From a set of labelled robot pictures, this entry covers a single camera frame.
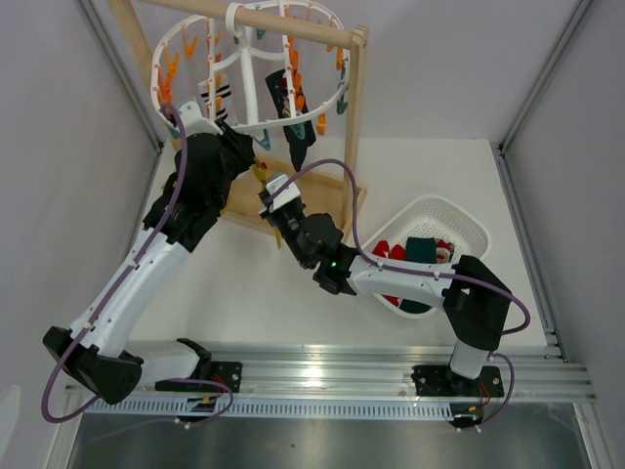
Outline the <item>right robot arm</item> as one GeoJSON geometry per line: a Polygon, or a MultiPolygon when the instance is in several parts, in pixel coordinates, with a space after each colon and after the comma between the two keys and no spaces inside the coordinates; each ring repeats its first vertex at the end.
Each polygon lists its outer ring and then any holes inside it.
{"type": "Polygon", "coordinates": [[[285,201],[260,193],[262,219],[278,229],[298,264],[333,295],[380,295],[445,312],[456,336],[446,370],[447,386],[468,394],[481,381],[487,356],[499,347],[512,302],[511,291],[478,258],[455,264],[415,264],[360,253],[341,241],[327,213],[304,213],[298,195],[285,201]]]}

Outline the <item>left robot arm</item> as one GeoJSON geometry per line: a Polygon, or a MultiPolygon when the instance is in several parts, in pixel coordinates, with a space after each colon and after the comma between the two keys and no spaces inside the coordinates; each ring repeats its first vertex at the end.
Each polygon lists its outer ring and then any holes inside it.
{"type": "Polygon", "coordinates": [[[251,137],[219,122],[219,135],[195,133],[149,209],[135,245],[104,291],[70,327],[51,327],[44,347],[56,371],[110,405],[137,387],[179,379],[192,391],[211,381],[211,355],[188,339],[163,348],[128,348],[130,333],[168,277],[217,223],[231,183],[256,161],[251,137]]]}

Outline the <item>white round clip hanger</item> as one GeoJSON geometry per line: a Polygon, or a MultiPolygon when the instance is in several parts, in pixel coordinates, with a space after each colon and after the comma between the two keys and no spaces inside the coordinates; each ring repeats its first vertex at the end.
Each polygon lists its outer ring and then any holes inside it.
{"type": "Polygon", "coordinates": [[[192,60],[197,39],[188,42],[187,29],[202,22],[206,28],[207,78],[211,81],[235,63],[240,64],[247,121],[237,124],[239,132],[266,133],[275,127],[301,128],[308,121],[317,120],[320,131],[326,129],[325,114],[332,107],[342,113],[347,107],[344,97],[351,83],[351,40],[353,34],[344,29],[332,11],[314,1],[259,1],[249,4],[232,2],[205,7],[171,27],[160,39],[151,59],[148,85],[151,102],[156,110],[173,102],[172,86],[178,73],[180,59],[169,55],[169,45],[175,36],[183,41],[183,51],[192,60]],[[337,69],[341,78],[337,91],[317,107],[305,109],[301,93],[297,54],[297,39],[323,44],[337,49],[337,69]],[[259,103],[253,60],[276,62],[282,65],[279,81],[286,86],[287,115],[274,120],[259,117],[259,103]]]}

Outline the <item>teal clothespin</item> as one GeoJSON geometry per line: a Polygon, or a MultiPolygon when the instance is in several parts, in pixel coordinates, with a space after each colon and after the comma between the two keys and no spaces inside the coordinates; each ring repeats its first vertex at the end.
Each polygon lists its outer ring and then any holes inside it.
{"type": "Polygon", "coordinates": [[[263,150],[271,150],[271,138],[269,135],[264,135],[262,138],[256,138],[255,141],[263,150]]]}

